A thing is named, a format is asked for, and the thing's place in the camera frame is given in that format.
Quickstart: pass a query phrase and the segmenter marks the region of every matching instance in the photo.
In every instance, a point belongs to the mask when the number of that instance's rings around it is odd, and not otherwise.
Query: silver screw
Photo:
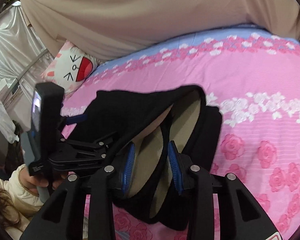
[[[111,165],[108,165],[105,167],[105,172],[111,172],[111,171],[114,171],[114,167],[111,166]]]
[[[198,165],[192,165],[190,167],[191,171],[199,171],[200,170],[200,167]]]
[[[229,174],[227,175],[227,178],[228,178],[229,180],[235,180],[235,179],[237,178],[237,176],[234,175],[233,173],[229,173]]]
[[[78,177],[77,175],[71,174],[71,175],[68,176],[68,180],[69,181],[75,181],[77,179],[77,177]]]

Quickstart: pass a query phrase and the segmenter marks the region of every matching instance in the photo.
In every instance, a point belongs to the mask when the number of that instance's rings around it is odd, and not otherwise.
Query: sticker with red border
[[[273,234],[272,236],[270,236],[266,240],[282,240],[282,238],[281,238],[279,232],[276,232],[275,234]]]

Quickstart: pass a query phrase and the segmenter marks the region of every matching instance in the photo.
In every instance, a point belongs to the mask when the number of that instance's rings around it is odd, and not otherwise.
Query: cartoon face pillow
[[[42,73],[42,78],[63,87],[65,96],[69,97],[100,63],[96,58],[66,41],[56,58]]]

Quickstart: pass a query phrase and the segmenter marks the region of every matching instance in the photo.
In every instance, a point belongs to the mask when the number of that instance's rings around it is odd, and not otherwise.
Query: hair
[[[14,221],[9,220],[7,217],[12,211],[15,211],[17,219]],[[6,229],[7,227],[16,227],[18,228],[21,224],[21,217],[18,210],[12,204],[9,193],[0,188],[0,225]]]

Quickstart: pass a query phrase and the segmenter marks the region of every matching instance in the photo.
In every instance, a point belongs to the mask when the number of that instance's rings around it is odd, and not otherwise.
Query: cream sleeve
[[[25,164],[21,165],[14,171],[9,180],[0,179],[0,188],[5,189],[11,196],[12,203],[25,217],[32,217],[43,205],[37,195],[28,191],[20,182],[19,174],[22,169],[26,168]]]

